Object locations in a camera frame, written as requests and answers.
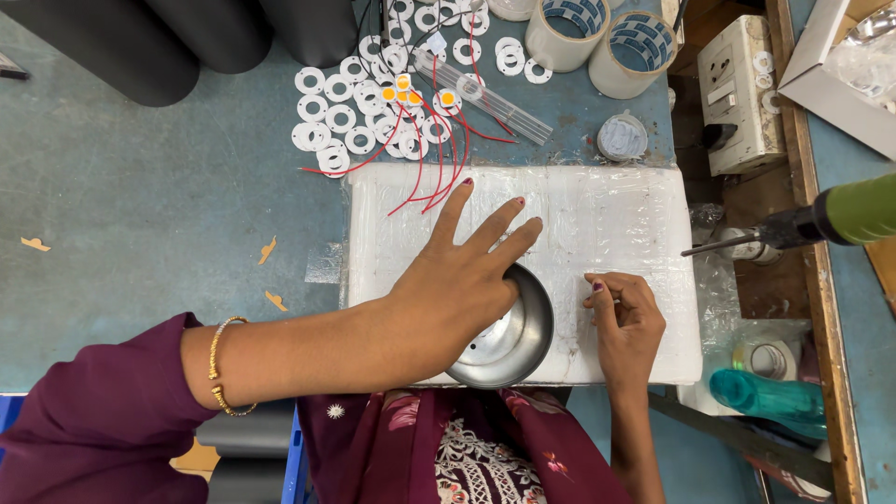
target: teal water bottle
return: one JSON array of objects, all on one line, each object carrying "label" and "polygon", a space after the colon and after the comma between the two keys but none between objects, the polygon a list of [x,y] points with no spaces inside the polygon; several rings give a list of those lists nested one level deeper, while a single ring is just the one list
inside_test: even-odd
[{"label": "teal water bottle", "polygon": [[745,415],[774,420],[810,438],[828,438],[822,388],[814,383],[720,369],[712,373],[710,391],[716,401]]}]

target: hand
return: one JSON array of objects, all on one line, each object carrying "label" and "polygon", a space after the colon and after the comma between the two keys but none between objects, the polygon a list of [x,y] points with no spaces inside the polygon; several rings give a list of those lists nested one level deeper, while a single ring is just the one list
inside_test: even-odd
[{"label": "hand", "polygon": [[582,305],[594,309],[591,323],[598,327],[598,359],[610,399],[646,398],[650,370],[666,330],[653,291],[634,274],[587,273],[585,280],[591,284],[592,294]]},{"label": "hand", "polygon": [[525,205],[514,198],[492,213],[463,245],[454,232],[473,191],[467,178],[448,197],[432,237],[408,270],[382,298],[386,335],[396,379],[402,384],[431,378],[461,356],[470,341],[502,317],[519,296],[504,272],[535,243],[540,218],[532,218],[504,240],[507,226]]}]

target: maroon sleeve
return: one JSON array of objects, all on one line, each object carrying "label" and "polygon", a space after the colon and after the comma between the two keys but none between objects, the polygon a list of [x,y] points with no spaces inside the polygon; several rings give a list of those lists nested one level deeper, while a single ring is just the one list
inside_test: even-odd
[{"label": "maroon sleeve", "polygon": [[0,504],[204,503],[205,480],[169,465],[217,413],[193,398],[180,360],[181,333],[200,325],[184,313],[54,364],[0,435]]}]

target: bangle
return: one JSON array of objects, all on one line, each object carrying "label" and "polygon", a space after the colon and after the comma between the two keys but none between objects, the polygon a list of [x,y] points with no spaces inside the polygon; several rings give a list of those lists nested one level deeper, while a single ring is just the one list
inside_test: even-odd
[{"label": "bangle", "polygon": [[[224,327],[227,327],[227,324],[233,322],[234,320],[238,320],[244,324],[248,324],[249,321],[244,317],[231,317],[224,321],[223,324],[218,326],[218,331],[215,332],[215,337],[211,340],[211,356],[209,357],[209,379],[216,379],[220,375],[218,373],[218,362],[215,360],[215,356],[218,353],[218,340],[221,338],[221,333],[224,332]],[[215,399],[218,399],[218,404],[220,407],[224,409],[224,411],[230,416],[246,416],[252,412],[253,409],[258,405],[258,403],[252,404],[249,406],[249,409],[244,412],[236,412],[233,408],[230,407],[230,404],[227,404],[227,401],[224,400],[224,387],[221,384],[216,385],[212,390],[211,394],[215,396]]]}]

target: steel bowl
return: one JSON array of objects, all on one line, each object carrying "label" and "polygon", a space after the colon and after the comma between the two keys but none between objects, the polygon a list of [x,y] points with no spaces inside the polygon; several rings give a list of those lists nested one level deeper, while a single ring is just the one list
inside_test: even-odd
[{"label": "steel bowl", "polygon": [[520,286],[520,297],[503,317],[473,338],[448,376],[468,387],[502,388],[520,383],[547,355],[554,337],[554,309],[547,291],[525,267],[504,273]]}]

